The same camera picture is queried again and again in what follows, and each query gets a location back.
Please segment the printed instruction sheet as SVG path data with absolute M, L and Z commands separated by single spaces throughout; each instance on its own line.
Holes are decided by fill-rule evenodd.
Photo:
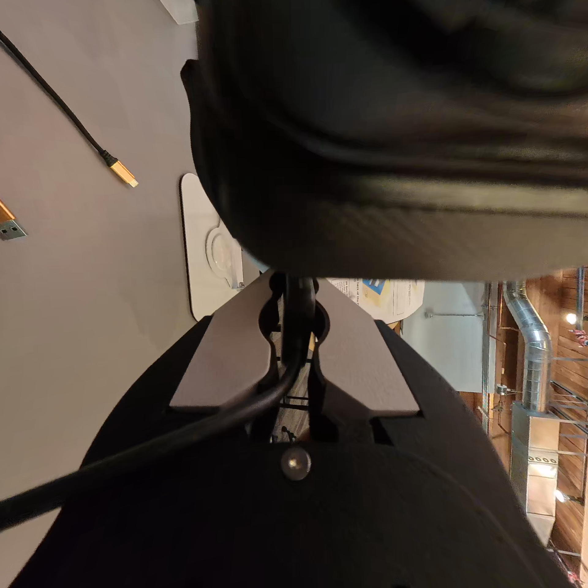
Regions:
M 390 325 L 414 314 L 423 304 L 425 281 L 327 279 L 375 320 Z

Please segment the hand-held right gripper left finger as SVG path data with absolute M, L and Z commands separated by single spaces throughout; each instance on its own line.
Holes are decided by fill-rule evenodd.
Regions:
M 272 271 L 261 274 L 213 315 L 171 399 L 180 413 L 214 414 L 249 399 L 272 371 L 273 325 L 263 326 L 264 308 L 276 300 Z

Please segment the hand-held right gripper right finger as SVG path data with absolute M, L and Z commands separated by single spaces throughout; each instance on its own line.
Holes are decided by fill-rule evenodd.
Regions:
M 375 438 L 376 419 L 414 417 L 420 406 L 371 316 L 318 281 L 308 376 L 312 438 Z

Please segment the white stand base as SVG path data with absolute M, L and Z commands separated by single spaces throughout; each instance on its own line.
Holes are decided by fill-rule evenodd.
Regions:
M 268 270 L 220 219 L 194 173 L 180 180 L 189 302 L 195 320 L 213 314 Z

